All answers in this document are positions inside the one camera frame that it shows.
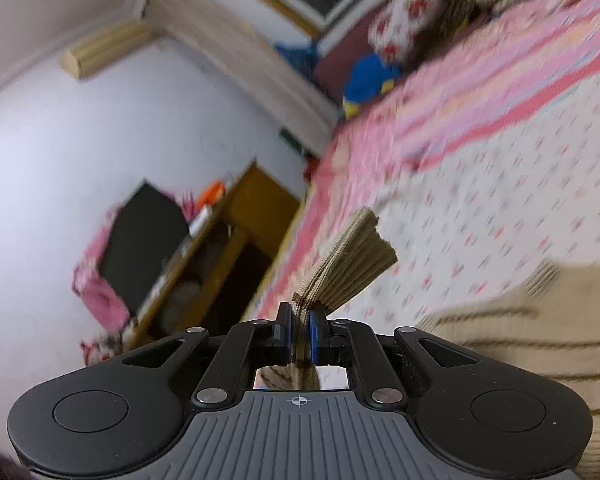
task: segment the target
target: pink cloth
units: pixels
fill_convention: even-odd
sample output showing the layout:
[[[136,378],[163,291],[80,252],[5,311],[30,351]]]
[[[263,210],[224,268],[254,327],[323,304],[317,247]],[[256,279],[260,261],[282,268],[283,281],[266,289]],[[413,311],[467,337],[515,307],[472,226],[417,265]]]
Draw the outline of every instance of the pink cloth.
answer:
[[[187,222],[191,222],[198,214],[192,192],[176,198],[175,201],[182,209]],[[89,312],[108,332],[122,330],[130,315],[125,302],[98,272],[100,259],[109,243],[113,222],[121,207],[122,205],[116,205],[107,211],[104,224],[85,249],[80,262],[74,267],[74,280],[71,284],[72,291],[80,297]]]

